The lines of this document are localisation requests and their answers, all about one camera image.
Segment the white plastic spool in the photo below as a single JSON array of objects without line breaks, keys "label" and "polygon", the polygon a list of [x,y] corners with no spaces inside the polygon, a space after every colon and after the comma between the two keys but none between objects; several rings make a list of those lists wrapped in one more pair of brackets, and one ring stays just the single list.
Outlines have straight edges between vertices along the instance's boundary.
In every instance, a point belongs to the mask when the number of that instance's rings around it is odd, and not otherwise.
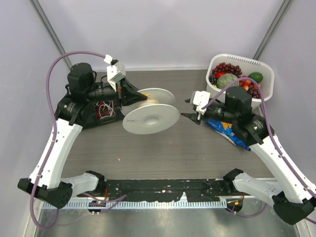
[{"label": "white plastic spool", "polygon": [[134,134],[153,134],[173,126],[180,113],[174,107],[175,96],[162,88],[146,88],[139,90],[148,98],[130,106],[122,107],[123,128]]}]

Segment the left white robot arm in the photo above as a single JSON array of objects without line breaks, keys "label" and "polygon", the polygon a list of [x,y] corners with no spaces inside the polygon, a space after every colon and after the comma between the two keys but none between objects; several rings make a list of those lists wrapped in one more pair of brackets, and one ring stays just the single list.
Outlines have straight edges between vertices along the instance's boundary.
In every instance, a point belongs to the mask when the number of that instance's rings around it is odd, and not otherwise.
[{"label": "left white robot arm", "polygon": [[58,209],[63,208],[71,197],[84,192],[100,197],[105,191],[105,177],[94,171],[61,179],[64,164],[79,133],[84,128],[121,120],[123,107],[147,99],[128,82],[125,67],[117,60],[107,67],[106,82],[97,82],[96,78],[96,72],[88,63],[71,67],[65,86],[67,93],[57,104],[44,152],[32,174],[18,182],[19,189]]}]

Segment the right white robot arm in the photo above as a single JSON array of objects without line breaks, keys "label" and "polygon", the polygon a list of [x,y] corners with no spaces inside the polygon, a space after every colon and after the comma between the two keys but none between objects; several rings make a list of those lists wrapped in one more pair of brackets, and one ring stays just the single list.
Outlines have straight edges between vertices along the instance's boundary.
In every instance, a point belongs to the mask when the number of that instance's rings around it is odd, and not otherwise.
[{"label": "right white robot arm", "polygon": [[251,100],[239,86],[227,89],[223,103],[211,98],[209,92],[195,91],[186,100],[193,106],[193,112],[183,116],[196,124],[209,119],[232,124],[233,133],[263,161],[277,184],[235,168],[223,177],[225,193],[254,196],[270,205],[284,222],[295,225],[315,211],[316,186],[291,160],[267,119],[253,113]]}]

